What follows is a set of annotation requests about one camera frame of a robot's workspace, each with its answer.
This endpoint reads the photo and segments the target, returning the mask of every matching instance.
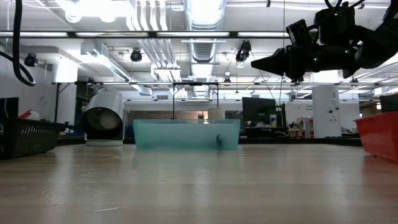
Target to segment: translucent container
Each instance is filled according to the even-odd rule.
[[[240,120],[134,120],[136,146],[143,149],[238,148]]]

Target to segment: ventilation duct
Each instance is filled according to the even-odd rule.
[[[123,96],[117,90],[103,88],[92,97],[83,115],[83,129],[89,136],[113,138],[123,130]]]
[[[223,27],[226,0],[184,0],[185,23],[191,31],[221,30]],[[192,75],[195,78],[210,78],[215,61],[218,44],[190,43],[189,44]],[[197,96],[205,96],[203,88],[195,87]]]

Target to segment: ceiling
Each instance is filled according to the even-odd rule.
[[[185,30],[184,24],[184,13],[183,1],[181,0],[168,0],[167,4],[167,25],[170,30]],[[288,6],[283,9],[283,1],[271,1],[271,7],[267,8],[264,5],[266,1],[256,0],[227,0],[226,15],[224,19],[223,30],[228,31],[282,31],[284,27],[292,24],[300,19],[305,19],[307,24],[312,24],[315,13],[315,9],[325,7],[324,0],[288,0],[285,5]],[[337,0],[331,0],[332,4],[335,4]],[[126,26],[126,19],[124,17],[117,18],[112,23],[102,22],[98,17],[83,17],[83,19],[75,24],[65,22],[65,11],[63,9],[42,9],[36,7],[42,7],[37,1],[24,1],[24,13],[22,18],[22,30],[80,30],[80,31],[104,31],[104,30],[128,30]],[[47,7],[57,7],[58,4],[53,0],[44,1]],[[390,3],[390,0],[372,1],[367,0],[365,8],[362,10],[356,10],[356,23],[358,25],[375,29],[380,23],[385,13],[385,7]],[[0,0],[0,30],[7,30],[7,21],[10,21],[10,27],[12,27],[14,13],[14,4],[10,1]],[[259,59],[273,54],[276,49],[289,45],[289,39],[252,39],[252,52],[253,54],[246,61],[244,68],[236,68],[234,61],[234,53],[241,44],[241,39],[226,39],[226,43],[219,44],[216,62],[219,65],[215,65],[213,69],[213,76],[216,80],[224,79],[225,72],[231,73],[231,81],[236,81],[238,76],[238,82],[261,82],[260,71],[251,68],[250,61],[254,58]],[[36,44],[41,45],[53,45],[60,47],[63,50],[68,51],[68,44],[64,41],[42,41],[35,40]],[[153,81],[150,76],[151,62],[147,56],[143,55],[143,60],[139,63],[132,63],[129,56],[133,48],[139,48],[137,39],[101,39],[95,41],[96,45],[106,44],[110,49],[110,57],[117,61],[117,63],[123,67],[126,71],[134,75],[135,79],[144,82]],[[22,40],[21,44],[30,45],[31,40]],[[177,59],[178,65],[181,67],[182,78],[188,77],[190,73],[190,61],[188,54],[188,46],[181,43],[180,39],[172,39],[172,47],[174,54]],[[88,68],[91,72],[85,72],[82,69],[79,75],[86,75],[94,77],[101,81],[112,81],[113,74],[101,65],[93,63],[87,63]],[[388,72],[381,72],[378,75],[371,76],[364,82],[378,82],[387,78],[398,78],[398,70],[388,69]],[[360,70],[356,73],[371,72],[369,70]],[[280,82],[280,76],[273,75],[271,73],[263,72],[263,77],[269,82]],[[306,75],[306,80],[310,80],[311,76]],[[374,87],[369,86],[364,88],[371,90]]]

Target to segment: red plastic crate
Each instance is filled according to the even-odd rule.
[[[398,162],[398,112],[380,113],[355,122],[365,152]]]

